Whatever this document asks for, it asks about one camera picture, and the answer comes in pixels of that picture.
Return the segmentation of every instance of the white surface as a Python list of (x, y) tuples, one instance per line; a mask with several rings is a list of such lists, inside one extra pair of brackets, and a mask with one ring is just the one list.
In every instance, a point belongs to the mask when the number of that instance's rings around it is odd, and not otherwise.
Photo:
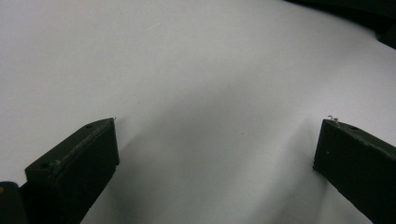
[(117, 117), (83, 223), (370, 223), (311, 169), (335, 115), (396, 145), (396, 50), (281, 0), (0, 1), (0, 179)]

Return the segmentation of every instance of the white backdrop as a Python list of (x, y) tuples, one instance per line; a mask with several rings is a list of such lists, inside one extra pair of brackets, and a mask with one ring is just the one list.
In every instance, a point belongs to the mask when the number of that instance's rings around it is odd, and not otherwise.
[(281, 0), (0, 0), (0, 180), (117, 117), (90, 223), (364, 224), (312, 170), (327, 115), (396, 145), (396, 50)]

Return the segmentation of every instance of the black object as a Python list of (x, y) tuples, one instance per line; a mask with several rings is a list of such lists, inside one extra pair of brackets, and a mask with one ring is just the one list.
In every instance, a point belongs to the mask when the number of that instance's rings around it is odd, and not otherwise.
[(0, 223), (79, 223), (119, 163), (114, 119), (85, 125), (30, 164), (21, 188), (0, 183)]
[(325, 119), (314, 169), (373, 223), (396, 223), (396, 147), (351, 125)]
[(396, 0), (287, 0), (329, 11), (376, 30), (378, 40), (396, 49)]

